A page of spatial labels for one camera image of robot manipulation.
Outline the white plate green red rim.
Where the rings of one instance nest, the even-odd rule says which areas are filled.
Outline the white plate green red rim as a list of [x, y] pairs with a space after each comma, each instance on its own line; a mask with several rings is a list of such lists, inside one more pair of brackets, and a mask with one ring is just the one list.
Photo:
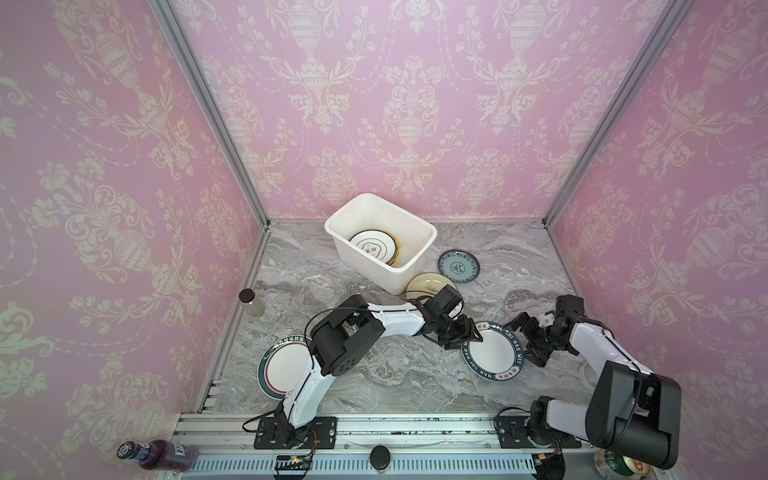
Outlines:
[[309, 338], [290, 335], [271, 344], [258, 363], [258, 384], [271, 399], [282, 400], [297, 385], [310, 362]]

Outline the white plate green cloud emblem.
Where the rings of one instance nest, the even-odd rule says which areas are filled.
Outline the white plate green cloud emblem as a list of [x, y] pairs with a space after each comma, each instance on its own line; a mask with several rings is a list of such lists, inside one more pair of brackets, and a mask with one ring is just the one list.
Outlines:
[[377, 229], [363, 230], [353, 235], [349, 242], [372, 258], [388, 265], [387, 262], [393, 253], [390, 235]]

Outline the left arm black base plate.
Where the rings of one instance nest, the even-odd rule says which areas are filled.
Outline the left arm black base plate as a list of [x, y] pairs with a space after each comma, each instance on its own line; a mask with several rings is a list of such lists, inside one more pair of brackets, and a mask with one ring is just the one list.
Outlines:
[[336, 443], [338, 419], [316, 417], [308, 424], [293, 427], [283, 416], [259, 420], [253, 447], [256, 450], [318, 449], [332, 450]]

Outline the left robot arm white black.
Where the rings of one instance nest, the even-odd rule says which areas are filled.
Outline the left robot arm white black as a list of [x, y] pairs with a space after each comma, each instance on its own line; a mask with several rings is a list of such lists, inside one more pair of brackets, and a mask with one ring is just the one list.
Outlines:
[[462, 312], [463, 304], [457, 289], [445, 286], [433, 296], [401, 305], [376, 305], [355, 294], [326, 310], [311, 330], [302, 375], [273, 413], [276, 442], [298, 446], [334, 380], [352, 370], [382, 338], [422, 336], [445, 350], [482, 342], [474, 320]]

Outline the yellow scalloped dotted plate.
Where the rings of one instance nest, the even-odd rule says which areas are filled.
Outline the yellow scalloped dotted plate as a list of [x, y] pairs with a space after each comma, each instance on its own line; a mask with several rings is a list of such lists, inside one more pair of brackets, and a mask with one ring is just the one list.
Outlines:
[[399, 244], [399, 242], [398, 242], [396, 237], [390, 235], [390, 238], [391, 238], [392, 243], [393, 243], [393, 253], [390, 256], [387, 264], [390, 265], [390, 266], [393, 266], [394, 263], [397, 261], [397, 259], [399, 257], [399, 254], [400, 254], [400, 244]]

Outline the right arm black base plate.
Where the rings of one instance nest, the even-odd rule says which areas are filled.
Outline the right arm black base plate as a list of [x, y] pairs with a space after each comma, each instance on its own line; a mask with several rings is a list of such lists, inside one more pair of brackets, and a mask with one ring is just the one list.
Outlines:
[[515, 412], [513, 415], [502, 414], [493, 420], [500, 447], [502, 449], [579, 449], [582, 442], [571, 434], [557, 430], [529, 428], [529, 416]]

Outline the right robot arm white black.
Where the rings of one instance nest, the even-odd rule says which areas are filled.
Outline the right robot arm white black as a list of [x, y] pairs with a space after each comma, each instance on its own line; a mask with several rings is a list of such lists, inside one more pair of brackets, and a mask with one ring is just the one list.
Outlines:
[[680, 443], [680, 385], [636, 360], [607, 326], [589, 318], [583, 298], [561, 295], [551, 313], [553, 323], [546, 327], [526, 312], [508, 323], [527, 340], [527, 360], [544, 367], [556, 351], [581, 355], [598, 381], [586, 406], [547, 396], [533, 402], [526, 424], [530, 440], [549, 447], [573, 437], [653, 467], [672, 468]]

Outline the white plate green lettered rim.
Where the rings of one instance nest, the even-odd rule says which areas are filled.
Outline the white plate green lettered rim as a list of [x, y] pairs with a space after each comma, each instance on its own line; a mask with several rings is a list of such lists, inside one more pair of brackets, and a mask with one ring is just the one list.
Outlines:
[[495, 382], [511, 380], [524, 366], [524, 350], [517, 337], [494, 322], [476, 324], [482, 341], [465, 341], [461, 354], [478, 376]]

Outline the cream plate with plant drawing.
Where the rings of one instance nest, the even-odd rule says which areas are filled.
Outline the cream plate with plant drawing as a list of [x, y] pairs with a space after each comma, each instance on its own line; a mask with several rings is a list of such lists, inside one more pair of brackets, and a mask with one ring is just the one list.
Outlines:
[[417, 299], [422, 296], [434, 296], [445, 286], [457, 288], [453, 281], [439, 273], [422, 273], [409, 282], [404, 294], [407, 300]]

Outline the blue floral small plate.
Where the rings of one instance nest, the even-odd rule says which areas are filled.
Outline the blue floral small plate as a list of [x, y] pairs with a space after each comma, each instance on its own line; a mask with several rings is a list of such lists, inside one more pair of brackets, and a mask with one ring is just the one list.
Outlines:
[[438, 258], [439, 273], [454, 283], [469, 283], [477, 279], [480, 262], [471, 253], [452, 249], [443, 252]]

